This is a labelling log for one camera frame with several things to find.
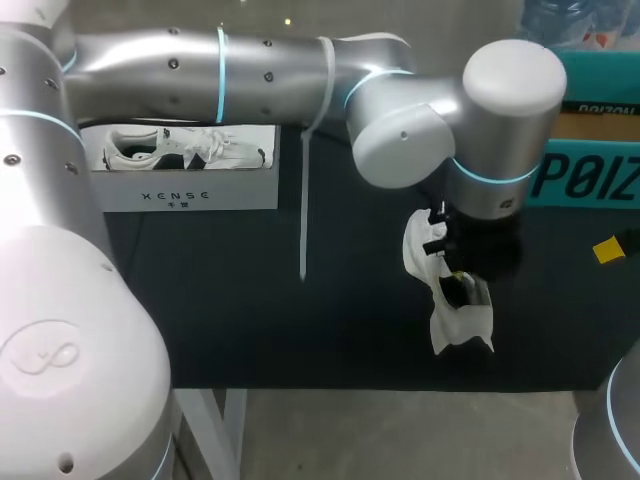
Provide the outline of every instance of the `black mat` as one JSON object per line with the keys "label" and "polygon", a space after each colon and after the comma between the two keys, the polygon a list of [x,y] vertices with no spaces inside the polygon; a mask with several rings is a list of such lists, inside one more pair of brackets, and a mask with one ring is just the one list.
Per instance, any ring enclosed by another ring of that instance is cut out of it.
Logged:
{"label": "black mat", "polygon": [[300,168],[285,130],[278,211],[108,215],[176,387],[592,389],[640,337],[640,260],[603,267],[591,250],[635,211],[527,209],[524,264],[491,285],[495,354],[478,341],[436,357],[430,292],[401,253],[425,196],[368,186],[347,149],[314,139],[303,284]]}

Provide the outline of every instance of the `white robotic arm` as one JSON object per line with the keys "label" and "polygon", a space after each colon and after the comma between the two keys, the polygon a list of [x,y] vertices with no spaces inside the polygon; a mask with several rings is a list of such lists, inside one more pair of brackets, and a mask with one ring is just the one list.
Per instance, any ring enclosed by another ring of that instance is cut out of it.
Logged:
{"label": "white robotic arm", "polygon": [[2,2],[0,479],[170,474],[167,353],[111,261],[78,121],[309,125],[328,102],[373,185],[415,184],[456,157],[454,236],[425,248],[472,270],[456,244],[515,218],[565,85],[555,55],[516,40],[479,50],[461,80],[434,80],[387,34],[76,37],[66,0]]}

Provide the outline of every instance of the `gray floor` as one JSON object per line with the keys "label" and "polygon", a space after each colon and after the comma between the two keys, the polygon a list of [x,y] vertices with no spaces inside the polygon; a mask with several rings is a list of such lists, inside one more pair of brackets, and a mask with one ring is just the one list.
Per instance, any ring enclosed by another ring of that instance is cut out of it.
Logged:
{"label": "gray floor", "polygon": [[252,391],[244,480],[564,480],[570,393]]}
{"label": "gray floor", "polygon": [[[133,27],[350,36],[386,30],[423,72],[509,35],[521,0],[74,0],[79,32]],[[291,25],[285,25],[285,19]],[[569,479],[570,393],[252,391],[244,480]],[[193,472],[196,480],[198,473]]]}

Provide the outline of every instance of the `cardboard box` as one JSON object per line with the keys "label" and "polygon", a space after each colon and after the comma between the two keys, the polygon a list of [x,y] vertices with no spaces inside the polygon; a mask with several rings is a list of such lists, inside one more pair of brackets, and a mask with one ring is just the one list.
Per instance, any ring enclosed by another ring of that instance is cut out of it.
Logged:
{"label": "cardboard box", "polygon": [[555,53],[567,71],[563,111],[640,115],[640,52]]}
{"label": "cardboard box", "polygon": [[109,155],[105,146],[107,134],[114,128],[125,134],[136,134],[141,129],[149,131],[149,127],[111,125],[92,127],[82,132],[87,161],[92,170],[91,181],[105,212],[278,208],[279,128],[254,125],[216,127],[235,139],[258,145],[265,157],[261,168],[109,171],[106,166]]}
{"label": "cardboard box", "polygon": [[560,115],[527,205],[640,208],[640,117]]}

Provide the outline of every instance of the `white metal frame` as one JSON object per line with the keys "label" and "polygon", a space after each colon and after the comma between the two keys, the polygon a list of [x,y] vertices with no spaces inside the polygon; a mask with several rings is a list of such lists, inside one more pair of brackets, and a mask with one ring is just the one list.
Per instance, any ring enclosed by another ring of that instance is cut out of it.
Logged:
{"label": "white metal frame", "polygon": [[176,406],[180,419],[189,425],[200,453],[215,480],[240,480],[242,438],[247,405],[247,390],[229,389],[224,413],[220,413],[213,390],[176,389]]}

